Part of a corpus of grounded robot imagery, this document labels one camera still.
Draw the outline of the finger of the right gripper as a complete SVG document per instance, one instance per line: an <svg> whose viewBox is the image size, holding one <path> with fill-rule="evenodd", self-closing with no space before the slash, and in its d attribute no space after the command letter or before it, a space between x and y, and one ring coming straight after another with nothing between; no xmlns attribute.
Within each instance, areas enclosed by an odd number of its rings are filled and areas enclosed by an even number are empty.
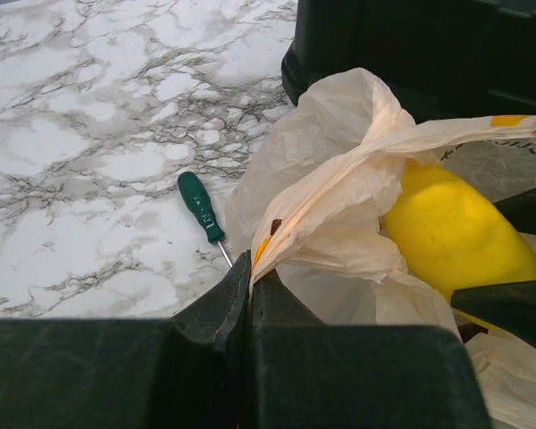
<svg viewBox="0 0 536 429"><path fill-rule="evenodd" d="M494 204L518 232L536 235L536 188Z"/></svg>
<svg viewBox="0 0 536 429"><path fill-rule="evenodd" d="M536 333L536 281L457 290L451 295L451 306L488 329Z"/></svg>

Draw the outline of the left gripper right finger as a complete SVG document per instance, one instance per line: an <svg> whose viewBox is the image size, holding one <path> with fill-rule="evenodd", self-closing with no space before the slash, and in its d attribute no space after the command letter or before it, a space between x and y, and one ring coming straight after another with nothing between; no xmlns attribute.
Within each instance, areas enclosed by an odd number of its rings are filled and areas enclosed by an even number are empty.
<svg viewBox="0 0 536 429"><path fill-rule="evenodd" d="M428 325L328 325L276 274L250 306L252 428L488 428L465 347Z"/></svg>

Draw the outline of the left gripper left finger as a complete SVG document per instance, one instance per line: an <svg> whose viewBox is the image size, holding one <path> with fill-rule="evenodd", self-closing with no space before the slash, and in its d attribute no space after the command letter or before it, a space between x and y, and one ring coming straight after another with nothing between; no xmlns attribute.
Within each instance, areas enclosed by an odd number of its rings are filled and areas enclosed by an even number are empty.
<svg viewBox="0 0 536 429"><path fill-rule="evenodd" d="M169 318L0 319L0 428L233 428L251 257Z"/></svg>

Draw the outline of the yellow fake lemon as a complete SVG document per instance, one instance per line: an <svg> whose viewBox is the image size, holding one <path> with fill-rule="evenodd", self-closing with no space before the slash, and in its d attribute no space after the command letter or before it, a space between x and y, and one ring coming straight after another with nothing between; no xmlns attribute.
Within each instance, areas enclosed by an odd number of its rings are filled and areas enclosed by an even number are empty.
<svg viewBox="0 0 536 429"><path fill-rule="evenodd" d="M424 283L449 302L454 292L536 281L536 252L476 188L438 164L409 158L384 228L405 266L391 275Z"/></svg>

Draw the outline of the translucent orange plastic bag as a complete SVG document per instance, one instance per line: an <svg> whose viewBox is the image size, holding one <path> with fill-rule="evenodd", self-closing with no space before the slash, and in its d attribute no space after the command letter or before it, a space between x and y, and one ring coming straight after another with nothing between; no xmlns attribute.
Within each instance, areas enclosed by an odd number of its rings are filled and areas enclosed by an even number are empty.
<svg viewBox="0 0 536 429"><path fill-rule="evenodd" d="M357 68L315 83L276 122L228 200L237 248L258 280L293 264L292 282L326 321L457 328L457 311L405 266L384 228L406 160L438 164L494 205L536 188L536 115L416 123L389 87ZM536 252L536 235L521 233Z"/></svg>

